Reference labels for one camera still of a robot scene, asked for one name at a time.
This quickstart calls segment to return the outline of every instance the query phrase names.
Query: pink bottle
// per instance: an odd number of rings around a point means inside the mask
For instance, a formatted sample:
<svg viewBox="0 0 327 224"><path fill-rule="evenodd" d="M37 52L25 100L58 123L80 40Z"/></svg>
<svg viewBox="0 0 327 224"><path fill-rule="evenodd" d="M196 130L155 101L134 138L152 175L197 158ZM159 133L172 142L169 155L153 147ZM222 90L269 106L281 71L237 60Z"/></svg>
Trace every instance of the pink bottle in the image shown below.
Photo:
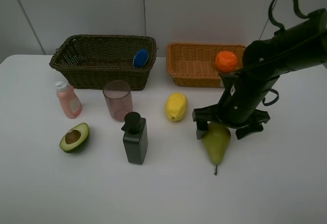
<svg viewBox="0 0 327 224"><path fill-rule="evenodd" d="M82 104L74 93L74 87L65 82L56 82L57 97L68 118L76 118L82 111Z"/></svg>

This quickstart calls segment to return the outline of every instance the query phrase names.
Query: blue brush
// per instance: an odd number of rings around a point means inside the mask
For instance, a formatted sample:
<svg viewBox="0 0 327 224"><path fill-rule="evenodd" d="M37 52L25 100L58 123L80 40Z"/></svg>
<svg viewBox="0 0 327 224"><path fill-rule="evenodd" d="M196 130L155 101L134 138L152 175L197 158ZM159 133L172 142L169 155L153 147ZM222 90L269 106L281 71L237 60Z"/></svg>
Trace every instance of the blue brush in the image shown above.
<svg viewBox="0 0 327 224"><path fill-rule="evenodd" d="M149 58L149 53L146 49L141 49L135 54L133 59L133 66L134 67L143 67Z"/></svg>

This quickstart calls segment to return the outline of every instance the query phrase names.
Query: pump cap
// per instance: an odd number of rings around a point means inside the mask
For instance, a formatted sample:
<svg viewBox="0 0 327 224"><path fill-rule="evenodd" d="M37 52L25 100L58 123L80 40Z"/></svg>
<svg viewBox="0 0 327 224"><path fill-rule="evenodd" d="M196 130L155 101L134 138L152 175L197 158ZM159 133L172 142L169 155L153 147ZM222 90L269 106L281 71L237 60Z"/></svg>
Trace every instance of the pump cap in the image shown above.
<svg viewBox="0 0 327 224"><path fill-rule="evenodd" d="M139 129L142 125L140 114L132 111L126 114L125 125L122 127L122 131L127 131L129 133L139 133Z"/></svg>

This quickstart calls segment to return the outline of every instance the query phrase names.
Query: drinking glass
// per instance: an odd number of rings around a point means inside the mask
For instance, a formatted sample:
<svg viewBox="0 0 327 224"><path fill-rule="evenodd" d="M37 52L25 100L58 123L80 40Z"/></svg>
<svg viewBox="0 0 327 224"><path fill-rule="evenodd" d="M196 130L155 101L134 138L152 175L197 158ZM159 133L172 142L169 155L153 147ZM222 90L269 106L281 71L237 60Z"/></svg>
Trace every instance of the drinking glass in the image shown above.
<svg viewBox="0 0 327 224"><path fill-rule="evenodd" d="M123 122L125 115L133 111L131 87L127 82L118 80L107 83L103 95L113 119Z"/></svg>

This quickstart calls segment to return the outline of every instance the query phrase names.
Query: orange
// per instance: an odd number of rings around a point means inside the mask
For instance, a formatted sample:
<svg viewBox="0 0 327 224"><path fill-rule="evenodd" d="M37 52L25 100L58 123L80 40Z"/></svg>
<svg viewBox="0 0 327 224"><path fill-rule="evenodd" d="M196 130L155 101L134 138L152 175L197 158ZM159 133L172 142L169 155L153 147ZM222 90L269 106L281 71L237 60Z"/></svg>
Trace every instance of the orange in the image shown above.
<svg viewBox="0 0 327 224"><path fill-rule="evenodd" d="M220 72L232 72L237 65L237 57L233 52L221 51L216 56L216 67Z"/></svg>

